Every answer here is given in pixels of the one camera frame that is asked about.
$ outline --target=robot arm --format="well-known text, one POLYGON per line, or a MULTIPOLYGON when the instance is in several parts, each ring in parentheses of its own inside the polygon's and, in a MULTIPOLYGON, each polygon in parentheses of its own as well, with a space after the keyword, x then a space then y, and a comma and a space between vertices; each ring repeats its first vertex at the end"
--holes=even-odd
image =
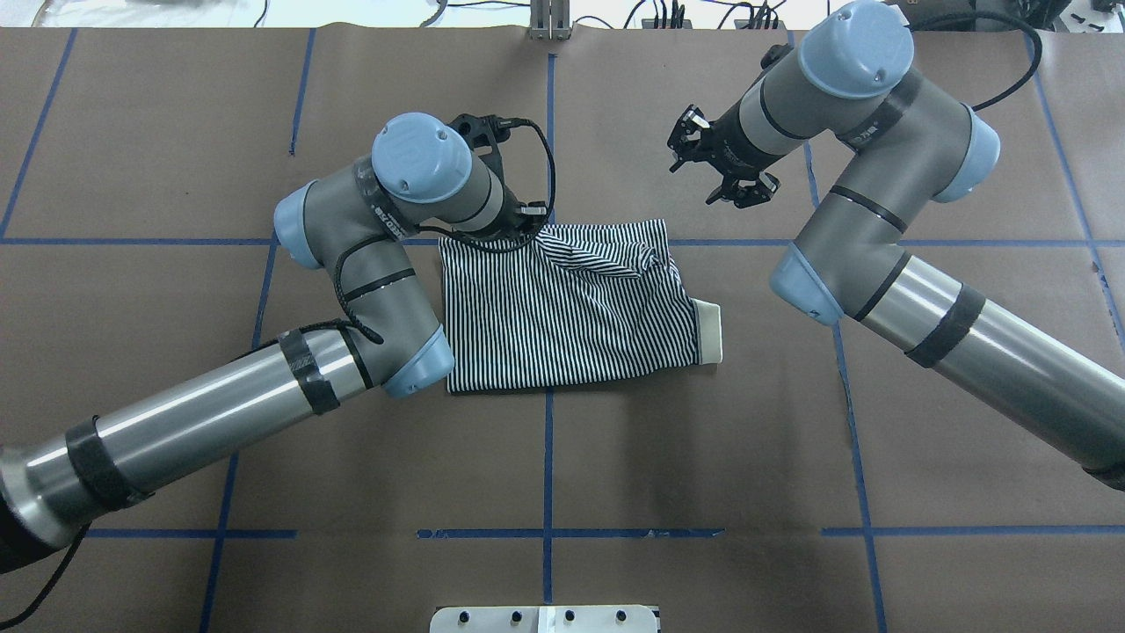
POLYGON ((774 271, 774 291, 825 325, 852 316, 1125 490, 1125 381, 898 243, 927 201, 971 192, 1000 151, 996 132, 914 70, 912 55, 894 9, 852 2, 795 51, 772 49, 718 120, 688 107, 668 141, 673 171, 709 162, 723 183, 708 202, 758 204, 777 188, 763 170, 831 130, 856 155, 774 271))
POLYGON ((303 265, 327 268, 349 322, 286 333, 276 345, 38 446, 0 446, 0 573, 65 548, 94 518, 368 389, 402 398, 449 374, 449 344, 398 239, 436 217, 459 238, 519 244, 547 218, 547 208, 520 202, 504 184, 496 148, 512 127, 534 124, 461 115, 452 125, 398 116, 370 155, 278 205, 281 244, 303 265), (492 153, 474 153, 486 145, 492 153))

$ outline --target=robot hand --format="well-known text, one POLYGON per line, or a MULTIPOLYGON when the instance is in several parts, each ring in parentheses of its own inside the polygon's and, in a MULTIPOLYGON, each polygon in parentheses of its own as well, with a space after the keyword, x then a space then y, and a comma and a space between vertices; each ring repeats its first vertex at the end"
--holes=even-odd
POLYGON ((526 119, 410 112, 370 155, 277 206, 278 238, 307 268, 326 265, 348 315, 291 331, 197 379, 33 447, 0 445, 0 573, 65 548, 81 528, 159 488, 380 386, 396 398, 444 378, 453 359, 399 239, 432 227, 476 247, 520 247, 554 204, 521 202, 497 144, 526 119), (490 147, 483 156, 477 147, 490 147), (507 239, 502 247, 478 242, 507 239))
POLYGON ((927 201, 968 195, 1000 153, 974 108, 926 80, 912 58, 896 9, 844 6, 799 48, 771 49, 718 120, 688 107, 668 138, 673 171, 708 162, 723 178, 708 202, 758 204, 777 187, 764 169, 830 129, 856 155, 789 246, 773 290, 824 325, 852 316, 1125 490, 1125 381, 898 243, 927 201))

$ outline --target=folded garment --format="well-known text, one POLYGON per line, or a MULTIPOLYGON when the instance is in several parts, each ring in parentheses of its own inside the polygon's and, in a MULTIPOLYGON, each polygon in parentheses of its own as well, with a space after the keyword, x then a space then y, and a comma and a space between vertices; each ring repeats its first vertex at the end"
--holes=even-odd
POLYGON ((687 296, 663 219, 548 225, 496 254, 441 241, 450 392, 719 363, 719 306, 687 296))

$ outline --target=striped cloth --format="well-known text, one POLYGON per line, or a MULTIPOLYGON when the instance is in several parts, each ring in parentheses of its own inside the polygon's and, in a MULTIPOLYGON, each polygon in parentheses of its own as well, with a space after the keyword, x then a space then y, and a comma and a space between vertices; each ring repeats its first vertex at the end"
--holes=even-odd
POLYGON ((663 219, 548 225, 504 254, 447 238, 441 256, 450 392, 583 385, 700 362, 695 302, 663 219))

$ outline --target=striped fabric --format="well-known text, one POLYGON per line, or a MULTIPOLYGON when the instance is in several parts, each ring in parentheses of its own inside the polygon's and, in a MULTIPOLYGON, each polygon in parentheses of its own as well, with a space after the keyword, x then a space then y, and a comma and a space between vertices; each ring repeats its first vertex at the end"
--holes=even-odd
POLYGON ((629 379, 700 362, 663 219, 548 225, 494 254, 442 239, 449 391, 629 379))

